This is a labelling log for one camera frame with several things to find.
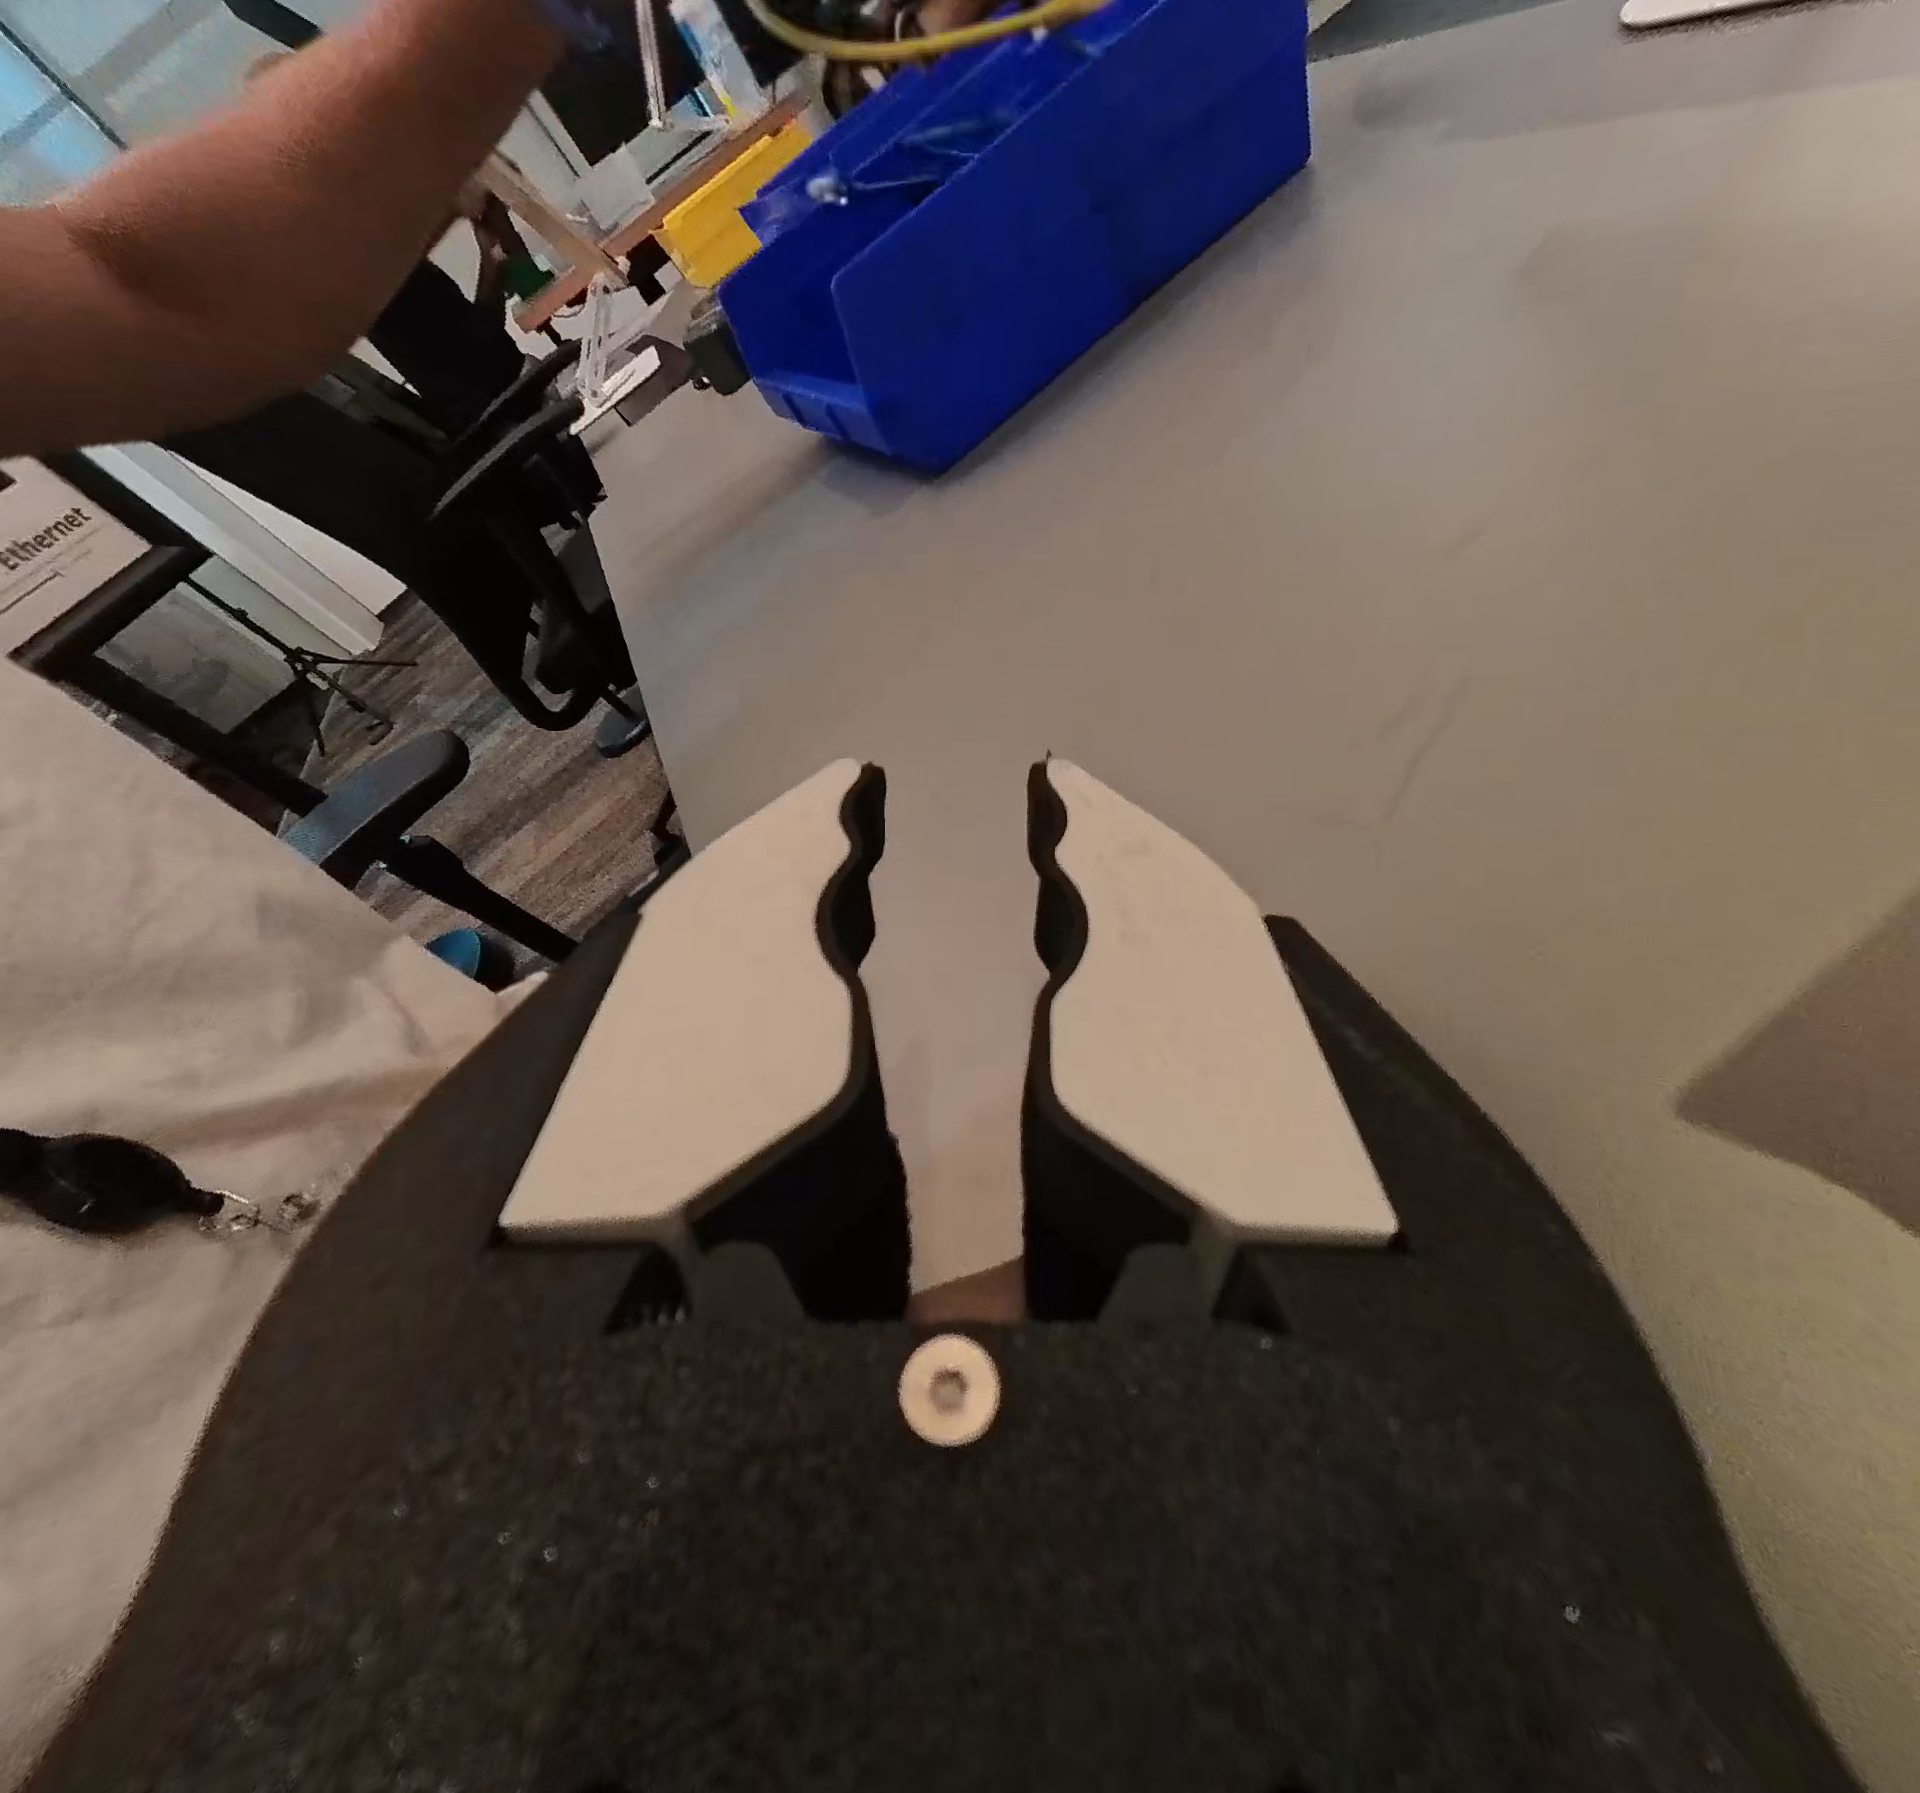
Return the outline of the blue plastic bin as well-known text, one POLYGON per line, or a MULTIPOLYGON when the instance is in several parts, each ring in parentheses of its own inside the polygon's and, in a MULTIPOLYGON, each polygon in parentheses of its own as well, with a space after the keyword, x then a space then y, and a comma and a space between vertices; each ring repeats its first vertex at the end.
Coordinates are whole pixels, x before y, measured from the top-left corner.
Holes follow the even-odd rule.
POLYGON ((1309 163, 1307 0, 1113 0, 909 69, 746 208, 718 308, 763 403, 921 475, 1309 163))

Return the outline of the small yellow bin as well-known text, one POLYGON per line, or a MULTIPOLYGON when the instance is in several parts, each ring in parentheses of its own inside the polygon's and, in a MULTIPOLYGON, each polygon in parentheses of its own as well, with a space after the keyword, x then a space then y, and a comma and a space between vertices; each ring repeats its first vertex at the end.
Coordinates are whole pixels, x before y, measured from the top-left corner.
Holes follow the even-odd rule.
POLYGON ((755 138, 663 212, 654 237, 682 282, 711 291, 755 255, 759 241, 746 208, 810 145, 803 123, 791 119, 755 138))

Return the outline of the black framed white sign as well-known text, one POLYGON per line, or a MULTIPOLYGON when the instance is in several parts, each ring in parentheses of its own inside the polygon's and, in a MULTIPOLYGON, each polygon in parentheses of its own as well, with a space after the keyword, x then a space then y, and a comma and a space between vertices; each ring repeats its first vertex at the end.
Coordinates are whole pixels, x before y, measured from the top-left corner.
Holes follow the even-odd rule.
POLYGON ((210 559, 145 494, 78 455, 2 460, 2 650, 92 647, 210 559))

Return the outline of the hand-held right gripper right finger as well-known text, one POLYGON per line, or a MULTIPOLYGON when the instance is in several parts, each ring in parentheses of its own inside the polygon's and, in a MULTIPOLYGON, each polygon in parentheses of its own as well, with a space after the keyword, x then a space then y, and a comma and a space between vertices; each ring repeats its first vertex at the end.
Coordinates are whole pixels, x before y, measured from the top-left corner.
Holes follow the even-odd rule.
POLYGON ((1250 893, 1083 767, 1026 776, 1022 1294, 1091 1323, 1147 1256, 1200 1314, 1264 1254, 1384 1258, 1401 1221, 1250 893))

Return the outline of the person's left forearm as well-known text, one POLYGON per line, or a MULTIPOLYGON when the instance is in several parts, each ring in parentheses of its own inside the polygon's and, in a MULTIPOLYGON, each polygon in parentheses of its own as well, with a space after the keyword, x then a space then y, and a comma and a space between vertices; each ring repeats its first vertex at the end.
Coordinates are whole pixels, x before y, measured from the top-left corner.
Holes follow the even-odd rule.
POLYGON ((3 207, 3 456, 220 423, 325 371, 560 42, 544 0, 382 0, 220 119, 3 207))

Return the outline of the black office chair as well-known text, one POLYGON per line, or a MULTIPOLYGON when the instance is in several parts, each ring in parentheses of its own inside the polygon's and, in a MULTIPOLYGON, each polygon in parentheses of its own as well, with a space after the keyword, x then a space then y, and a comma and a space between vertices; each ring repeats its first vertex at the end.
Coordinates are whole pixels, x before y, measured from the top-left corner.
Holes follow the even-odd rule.
POLYGON ((534 361, 504 321, 422 258, 364 330, 398 387, 342 359, 160 444, 399 581, 527 725, 603 705, 618 759, 654 729, 590 533, 605 488, 555 387, 573 354, 534 361))

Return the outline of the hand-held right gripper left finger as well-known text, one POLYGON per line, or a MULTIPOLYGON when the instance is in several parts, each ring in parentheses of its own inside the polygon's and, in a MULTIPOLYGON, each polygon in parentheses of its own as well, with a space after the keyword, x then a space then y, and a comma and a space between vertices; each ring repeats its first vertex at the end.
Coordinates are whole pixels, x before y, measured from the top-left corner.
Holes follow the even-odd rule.
POLYGON ((646 1246, 684 1284, 767 1254, 802 1311, 889 1323, 905 1172, 861 964, 886 772, 838 759, 640 908, 495 1218, 516 1246, 646 1246))

